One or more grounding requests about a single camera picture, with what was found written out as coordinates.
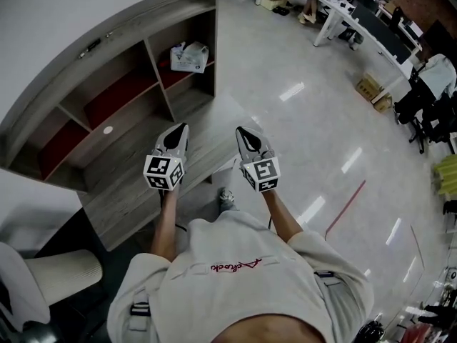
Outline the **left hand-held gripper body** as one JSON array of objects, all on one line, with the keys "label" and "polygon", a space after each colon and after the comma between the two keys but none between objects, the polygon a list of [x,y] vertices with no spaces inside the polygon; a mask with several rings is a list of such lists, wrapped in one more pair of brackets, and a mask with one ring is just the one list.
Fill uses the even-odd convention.
[{"label": "left hand-held gripper body", "polygon": [[173,191],[186,172],[186,149],[174,149],[146,156],[143,175],[152,189]]}]

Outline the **wooden cubby shelf unit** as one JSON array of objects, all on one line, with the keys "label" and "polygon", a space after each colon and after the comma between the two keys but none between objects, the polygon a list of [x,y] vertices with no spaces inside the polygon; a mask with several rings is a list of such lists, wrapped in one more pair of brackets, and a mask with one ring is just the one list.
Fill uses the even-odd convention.
[{"label": "wooden cubby shelf unit", "polygon": [[[204,73],[172,71],[171,47],[209,48]],[[189,89],[216,93],[217,0],[143,0],[65,48],[21,93],[0,124],[0,169],[80,192],[66,161],[92,131],[158,89],[167,117]]]}]

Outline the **lime green ribbed object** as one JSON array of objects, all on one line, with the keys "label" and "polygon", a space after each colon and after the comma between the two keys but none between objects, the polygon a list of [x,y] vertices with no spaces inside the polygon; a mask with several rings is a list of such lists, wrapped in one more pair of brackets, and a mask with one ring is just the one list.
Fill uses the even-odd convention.
[{"label": "lime green ribbed object", "polygon": [[457,154],[448,155],[434,166],[440,178],[439,194],[457,195]]}]

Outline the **person's white t-shirt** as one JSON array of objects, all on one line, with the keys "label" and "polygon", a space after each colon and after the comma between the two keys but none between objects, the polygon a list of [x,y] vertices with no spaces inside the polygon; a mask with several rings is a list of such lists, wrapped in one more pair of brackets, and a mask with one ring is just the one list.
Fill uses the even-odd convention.
[{"label": "person's white t-shirt", "polygon": [[373,307],[363,272],[304,228],[285,243],[241,211],[189,223],[187,249],[169,262],[137,254],[111,303],[112,343],[211,343],[249,317],[280,314],[351,343]]}]

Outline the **white long office table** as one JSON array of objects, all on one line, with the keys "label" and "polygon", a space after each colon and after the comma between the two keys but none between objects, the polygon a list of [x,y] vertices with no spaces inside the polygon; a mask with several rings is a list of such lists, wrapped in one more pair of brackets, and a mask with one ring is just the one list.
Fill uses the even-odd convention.
[{"label": "white long office table", "polygon": [[363,35],[366,39],[371,40],[376,46],[377,50],[382,52],[383,55],[400,71],[401,76],[406,80],[411,78],[413,71],[413,63],[410,58],[413,54],[410,52],[410,56],[402,64],[399,64],[396,61],[396,57],[392,56],[387,49],[376,40],[368,31],[366,31],[357,20],[354,20],[351,16],[353,10],[349,9],[352,7],[350,3],[347,3],[344,7],[341,5],[340,0],[319,0],[323,6],[329,8],[328,18],[323,23],[323,26],[315,38],[313,45],[315,47],[319,46],[322,41],[325,39],[332,39],[336,33],[336,27],[342,22],[345,21],[348,23],[354,30]]}]

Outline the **person's right forearm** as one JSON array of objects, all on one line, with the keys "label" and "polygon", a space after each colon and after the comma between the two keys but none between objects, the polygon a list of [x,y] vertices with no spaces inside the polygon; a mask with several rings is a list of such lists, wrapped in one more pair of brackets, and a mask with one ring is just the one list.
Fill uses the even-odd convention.
[{"label": "person's right forearm", "polygon": [[270,212],[276,233],[285,243],[303,231],[275,190],[263,192],[262,196]]}]

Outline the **person's grey sneaker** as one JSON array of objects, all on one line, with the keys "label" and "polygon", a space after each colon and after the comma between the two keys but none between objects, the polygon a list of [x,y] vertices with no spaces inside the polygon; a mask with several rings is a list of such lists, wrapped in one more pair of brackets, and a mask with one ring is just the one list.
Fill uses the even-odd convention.
[{"label": "person's grey sneaker", "polygon": [[219,189],[219,211],[238,211],[233,193],[227,187]]}]

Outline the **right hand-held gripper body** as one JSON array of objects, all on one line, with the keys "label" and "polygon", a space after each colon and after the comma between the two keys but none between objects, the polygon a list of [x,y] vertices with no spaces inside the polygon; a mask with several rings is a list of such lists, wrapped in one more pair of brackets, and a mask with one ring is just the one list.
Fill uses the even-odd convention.
[{"label": "right hand-held gripper body", "polygon": [[267,192],[278,186],[281,172],[273,150],[261,154],[240,151],[240,155],[241,173],[256,192]]}]

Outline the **person's left forearm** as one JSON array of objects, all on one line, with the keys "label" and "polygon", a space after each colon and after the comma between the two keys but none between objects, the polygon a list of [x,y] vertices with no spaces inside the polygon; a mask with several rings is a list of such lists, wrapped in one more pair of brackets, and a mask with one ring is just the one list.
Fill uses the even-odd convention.
[{"label": "person's left forearm", "polygon": [[169,262],[176,258],[176,208],[179,198],[179,185],[173,191],[164,193],[164,200],[155,227],[150,252]]}]

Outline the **grey wood-grain board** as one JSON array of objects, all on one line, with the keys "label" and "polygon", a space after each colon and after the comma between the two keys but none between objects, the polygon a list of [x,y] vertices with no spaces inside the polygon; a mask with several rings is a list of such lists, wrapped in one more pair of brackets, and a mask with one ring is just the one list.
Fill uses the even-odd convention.
[{"label": "grey wood-grain board", "polygon": [[[77,192],[104,247],[115,249],[159,212],[159,194],[143,176],[146,156],[159,135],[181,122],[190,128],[186,173],[187,192],[232,159],[238,149],[235,129],[258,128],[240,104],[227,94],[213,98],[189,89],[171,100],[175,121],[159,101],[158,89],[141,95],[92,131],[65,163],[76,172],[83,189]],[[114,129],[104,134],[106,126]]]}]

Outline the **cardboard box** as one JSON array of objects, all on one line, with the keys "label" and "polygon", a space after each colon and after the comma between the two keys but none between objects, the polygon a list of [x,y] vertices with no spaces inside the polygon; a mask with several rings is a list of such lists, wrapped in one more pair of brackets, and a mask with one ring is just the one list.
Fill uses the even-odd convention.
[{"label": "cardboard box", "polygon": [[383,87],[368,73],[364,73],[356,84],[356,91],[366,100],[373,100]]},{"label": "cardboard box", "polygon": [[373,107],[378,113],[384,113],[392,107],[392,96],[390,94],[384,95],[373,104]]}]

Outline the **white plastic wipes packet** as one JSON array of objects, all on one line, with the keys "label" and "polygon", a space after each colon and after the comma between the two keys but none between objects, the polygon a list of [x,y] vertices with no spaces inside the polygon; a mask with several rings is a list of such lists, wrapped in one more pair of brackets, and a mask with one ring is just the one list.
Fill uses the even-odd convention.
[{"label": "white plastic wipes packet", "polygon": [[172,71],[202,74],[209,59],[209,48],[197,41],[185,41],[170,49],[170,68]]}]

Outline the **dark table partition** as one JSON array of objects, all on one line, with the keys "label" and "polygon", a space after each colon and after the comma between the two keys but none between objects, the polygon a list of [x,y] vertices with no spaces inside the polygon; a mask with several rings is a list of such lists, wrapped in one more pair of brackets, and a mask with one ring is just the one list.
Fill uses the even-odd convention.
[{"label": "dark table partition", "polygon": [[376,38],[402,64],[410,56],[410,51],[401,39],[391,31],[375,14],[362,5],[358,5],[351,14],[354,20]]}]

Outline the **black wall television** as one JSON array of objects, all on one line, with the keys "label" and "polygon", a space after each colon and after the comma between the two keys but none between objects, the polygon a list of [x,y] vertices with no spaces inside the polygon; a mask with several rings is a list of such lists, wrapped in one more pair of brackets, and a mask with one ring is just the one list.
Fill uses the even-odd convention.
[{"label": "black wall television", "polygon": [[439,20],[433,22],[422,38],[433,55],[443,54],[449,59],[457,59],[457,39]]}]

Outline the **black office chair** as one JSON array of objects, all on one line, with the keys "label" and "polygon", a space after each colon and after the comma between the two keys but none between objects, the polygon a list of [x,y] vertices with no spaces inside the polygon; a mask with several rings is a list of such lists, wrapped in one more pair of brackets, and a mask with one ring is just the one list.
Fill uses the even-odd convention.
[{"label": "black office chair", "polygon": [[412,126],[409,142],[417,140],[421,154],[426,140],[452,146],[451,134],[457,134],[457,92],[453,96],[443,94],[434,102],[425,96],[407,94],[393,105],[393,111],[399,124]]}]

